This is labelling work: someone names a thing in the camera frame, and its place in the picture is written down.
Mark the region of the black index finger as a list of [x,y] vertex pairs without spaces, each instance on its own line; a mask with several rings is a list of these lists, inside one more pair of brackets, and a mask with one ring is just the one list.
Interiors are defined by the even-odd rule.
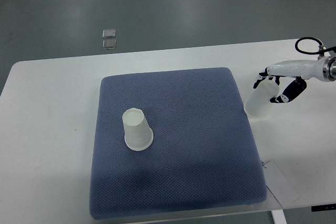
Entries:
[[256,78],[253,88],[256,89],[258,85],[267,78],[267,72],[260,72]]

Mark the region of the black thumb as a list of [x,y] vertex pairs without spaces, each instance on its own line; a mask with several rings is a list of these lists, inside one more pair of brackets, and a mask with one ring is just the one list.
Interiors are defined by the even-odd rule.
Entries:
[[307,83],[301,77],[296,77],[282,92],[281,95],[271,98],[271,103],[288,103],[296,99],[307,88]]

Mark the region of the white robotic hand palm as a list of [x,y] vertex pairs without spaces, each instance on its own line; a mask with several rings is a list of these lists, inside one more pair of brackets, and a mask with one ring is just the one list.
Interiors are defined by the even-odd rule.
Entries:
[[269,76],[330,80],[330,59],[282,61],[266,70]]

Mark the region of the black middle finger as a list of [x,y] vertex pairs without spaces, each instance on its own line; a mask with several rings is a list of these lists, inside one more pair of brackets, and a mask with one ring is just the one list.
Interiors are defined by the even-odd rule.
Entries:
[[278,85],[278,86],[280,85],[280,77],[279,76],[275,76],[274,81],[275,81],[276,85]]

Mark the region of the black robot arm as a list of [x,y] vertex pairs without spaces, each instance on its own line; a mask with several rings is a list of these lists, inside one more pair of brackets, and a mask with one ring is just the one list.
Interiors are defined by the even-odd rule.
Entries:
[[296,99],[307,88],[306,81],[316,78],[323,82],[335,81],[335,57],[322,57],[318,60],[282,61],[265,68],[258,74],[253,88],[257,88],[266,79],[274,80],[280,85],[281,77],[294,78],[277,97],[270,99],[271,103],[288,103]]

